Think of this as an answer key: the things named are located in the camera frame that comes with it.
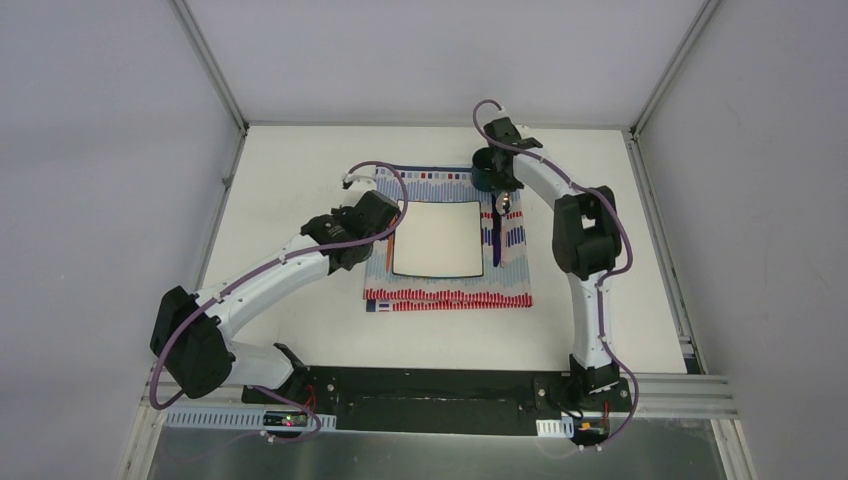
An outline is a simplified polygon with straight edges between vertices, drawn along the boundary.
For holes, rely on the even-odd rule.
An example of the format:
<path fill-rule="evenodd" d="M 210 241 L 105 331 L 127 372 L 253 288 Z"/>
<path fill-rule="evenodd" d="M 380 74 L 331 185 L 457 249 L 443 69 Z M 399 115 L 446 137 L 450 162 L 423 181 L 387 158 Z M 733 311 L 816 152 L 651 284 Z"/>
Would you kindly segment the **dark green mug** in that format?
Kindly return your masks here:
<path fill-rule="evenodd" d="M 471 182 L 480 192 L 502 191 L 499 186 L 494 163 L 494 152 L 490 147 L 478 149 L 472 156 Z"/>

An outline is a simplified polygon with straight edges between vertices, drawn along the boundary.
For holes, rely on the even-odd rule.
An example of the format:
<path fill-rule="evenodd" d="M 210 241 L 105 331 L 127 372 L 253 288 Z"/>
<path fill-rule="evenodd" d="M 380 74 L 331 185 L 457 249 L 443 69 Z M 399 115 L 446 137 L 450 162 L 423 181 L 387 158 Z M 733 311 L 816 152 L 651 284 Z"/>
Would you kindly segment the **silver spoon pink handle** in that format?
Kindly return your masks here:
<path fill-rule="evenodd" d="M 496 250 L 495 265 L 499 268 L 505 267 L 508 250 L 508 227 L 506 221 L 512 210 L 511 194 L 508 191 L 500 192 L 493 200 L 493 229 L 497 231 L 497 245 L 493 246 Z"/>

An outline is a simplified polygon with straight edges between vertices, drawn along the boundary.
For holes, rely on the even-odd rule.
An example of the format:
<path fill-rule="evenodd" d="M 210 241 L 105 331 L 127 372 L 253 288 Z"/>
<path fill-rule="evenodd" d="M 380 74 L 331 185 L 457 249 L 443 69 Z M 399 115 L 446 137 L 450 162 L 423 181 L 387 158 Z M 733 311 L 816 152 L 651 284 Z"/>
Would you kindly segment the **dark blue plastic knife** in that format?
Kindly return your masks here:
<path fill-rule="evenodd" d="M 492 223 L 493 266 L 499 268 L 502 263 L 502 216 L 497 211 L 492 213 Z"/>

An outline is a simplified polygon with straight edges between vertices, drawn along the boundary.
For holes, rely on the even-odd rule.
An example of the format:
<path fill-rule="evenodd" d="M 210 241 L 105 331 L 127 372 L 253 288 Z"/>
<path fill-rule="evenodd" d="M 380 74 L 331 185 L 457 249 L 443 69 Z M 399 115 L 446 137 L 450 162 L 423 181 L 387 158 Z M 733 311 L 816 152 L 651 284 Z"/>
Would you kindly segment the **patterned cloth napkin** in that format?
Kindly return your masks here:
<path fill-rule="evenodd" d="M 403 202 L 470 202 L 481 204 L 484 273 L 465 279 L 433 279 L 385 271 L 386 240 L 373 246 L 365 264 L 363 297 L 374 311 L 529 308 L 533 304 L 521 197 L 511 193 L 512 210 L 506 221 L 508 250 L 504 268 L 493 266 L 492 213 L 495 193 L 480 192 L 471 171 L 460 167 L 379 167 L 375 181 L 384 196 Z"/>

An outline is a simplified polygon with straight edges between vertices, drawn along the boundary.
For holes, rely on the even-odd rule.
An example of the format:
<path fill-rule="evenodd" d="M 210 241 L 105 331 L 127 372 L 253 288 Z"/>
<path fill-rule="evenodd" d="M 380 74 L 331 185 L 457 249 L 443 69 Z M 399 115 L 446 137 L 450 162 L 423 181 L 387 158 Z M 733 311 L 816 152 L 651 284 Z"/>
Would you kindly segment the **white square plate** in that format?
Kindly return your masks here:
<path fill-rule="evenodd" d="M 411 202 L 395 230 L 391 272 L 433 279 L 465 279 L 484 273 L 481 204 Z"/>

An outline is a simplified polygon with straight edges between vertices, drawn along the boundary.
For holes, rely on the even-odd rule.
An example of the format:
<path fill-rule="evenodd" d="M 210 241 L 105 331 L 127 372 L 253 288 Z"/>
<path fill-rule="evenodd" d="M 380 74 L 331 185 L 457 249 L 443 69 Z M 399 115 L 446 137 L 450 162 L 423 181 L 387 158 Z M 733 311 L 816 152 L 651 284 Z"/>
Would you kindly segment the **orange plastic fork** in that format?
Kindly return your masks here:
<path fill-rule="evenodd" d="M 394 243 L 395 243 L 395 235 L 392 234 L 386 240 L 385 271 L 387 273 L 391 273 L 392 268 L 393 268 Z"/>

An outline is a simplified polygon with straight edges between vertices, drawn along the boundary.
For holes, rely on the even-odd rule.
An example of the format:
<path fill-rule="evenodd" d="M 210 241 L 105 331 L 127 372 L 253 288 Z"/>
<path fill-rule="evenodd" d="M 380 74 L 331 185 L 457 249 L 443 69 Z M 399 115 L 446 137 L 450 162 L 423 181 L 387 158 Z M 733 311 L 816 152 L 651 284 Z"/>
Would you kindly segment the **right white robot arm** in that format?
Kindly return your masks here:
<path fill-rule="evenodd" d="M 569 281 L 574 318 L 567 393 L 576 407 L 593 409 L 620 380 L 620 367 L 610 355 L 603 282 L 623 248 L 614 194 L 606 186 L 578 186 L 545 158 L 538 140 L 524 138 L 507 117 L 490 121 L 482 131 L 487 146 L 472 158 L 475 187 L 494 193 L 528 188 L 552 210 L 551 249 Z"/>

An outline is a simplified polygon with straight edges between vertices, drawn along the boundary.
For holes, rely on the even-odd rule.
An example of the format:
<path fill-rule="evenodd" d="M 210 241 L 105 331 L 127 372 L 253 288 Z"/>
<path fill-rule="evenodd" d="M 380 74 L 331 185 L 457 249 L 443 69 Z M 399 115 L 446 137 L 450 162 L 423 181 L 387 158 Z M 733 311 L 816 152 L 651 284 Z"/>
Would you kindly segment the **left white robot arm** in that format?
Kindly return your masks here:
<path fill-rule="evenodd" d="M 150 340 L 154 374 L 168 372 L 178 394 L 191 399 L 223 385 L 243 385 L 265 387 L 281 404 L 297 402 L 305 378 L 291 350 L 241 343 L 236 334 L 295 290 L 366 261 L 401 214 L 395 201 L 369 190 L 352 205 L 310 219 L 283 247 L 237 277 L 196 292 L 170 289 Z"/>

